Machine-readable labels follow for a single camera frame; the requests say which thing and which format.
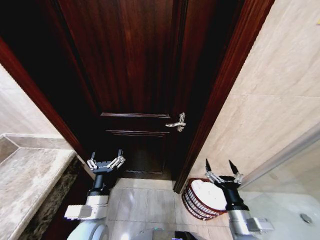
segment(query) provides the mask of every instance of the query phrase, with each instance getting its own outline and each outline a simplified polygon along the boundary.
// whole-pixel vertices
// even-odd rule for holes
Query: robotic arm
[[[95,152],[87,161],[95,173],[92,188],[89,190],[85,205],[69,205],[64,217],[69,220],[81,220],[81,223],[69,235],[68,240],[107,240],[109,229],[106,225],[108,198],[110,189],[117,180],[117,171],[126,159],[123,151],[113,161],[95,161]]]
[[[222,189],[227,202],[225,209],[229,214],[229,227],[234,240],[257,240],[252,232],[267,232],[274,230],[266,218],[251,217],[247,205],[239,196],[243,174],[229,160],[233,176],[218,176],[211,171],[208,160],[205,160],[205,175],[218,188]]]

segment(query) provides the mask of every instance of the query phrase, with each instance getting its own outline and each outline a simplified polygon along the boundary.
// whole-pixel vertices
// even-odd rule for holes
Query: floor
[[[225,213],[215,219],[194,218],[165,180],[121,178],[111,191],[108,206],[111,240],[130,240],[152,228],[198,233],[206,240],[232,240]]]
[[[274,231],[262,234],[262,240],[318,240],[320,203],[312,196],[279,192],[240,192],[253,217],[268,218]],[[312,223],[304,222],[307,214]]]

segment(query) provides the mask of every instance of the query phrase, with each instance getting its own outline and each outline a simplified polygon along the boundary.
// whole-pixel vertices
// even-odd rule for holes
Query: wicker basket
[[[188,184],[181,195],[182,202],[185,208],[197,219],[200,220],[210,220],[218,217],[221,214],[226,213],[226,211],[217,210],[205,205],[195,194],[194,190],[191,187],[191,183],[194,180],[202,180],[203,182],[209,182],[208,179],[202,178],[190,178]]]

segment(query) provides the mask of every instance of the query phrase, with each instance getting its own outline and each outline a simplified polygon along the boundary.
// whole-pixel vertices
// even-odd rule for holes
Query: marble countertop
[[[0,164],[0,239],[17,239],[75,156],[72,149],[19,148]]]

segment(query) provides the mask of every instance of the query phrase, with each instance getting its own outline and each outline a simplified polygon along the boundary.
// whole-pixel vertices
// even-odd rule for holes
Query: lever handle
[[[178,132],[182,132],[182,130],[185,128],[184,126],[187,125],[185,123],[185,116],[186,114],[183,112],[183,113],[180,113],[180,118],[179,118],[179,121],[178,122],[175,122],[175,123],[166,123],[165,126],[168,127],[168,128],[174,128],[174,127],[177,127],[177,130]]]
[[[165,126],[169,127],[169,128],[174,128],[177,126],[185,126],[186,123],[185,122],[175,122],[175,123],[166,123]]]

